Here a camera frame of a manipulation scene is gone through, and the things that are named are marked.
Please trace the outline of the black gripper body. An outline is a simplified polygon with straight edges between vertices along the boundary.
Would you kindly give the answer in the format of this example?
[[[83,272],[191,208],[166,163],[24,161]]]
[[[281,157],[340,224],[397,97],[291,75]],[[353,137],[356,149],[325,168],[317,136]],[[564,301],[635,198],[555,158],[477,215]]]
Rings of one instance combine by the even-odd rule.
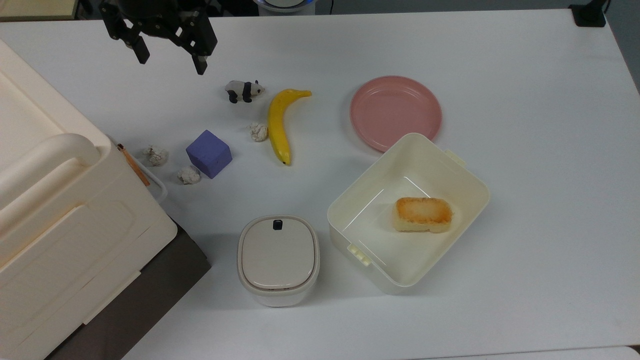
[[[218,44],[208,16],[210,0],[102,0],[99,12],[110,38],[131,48],[139,35],[167,39],[190,55],[213,54]]]

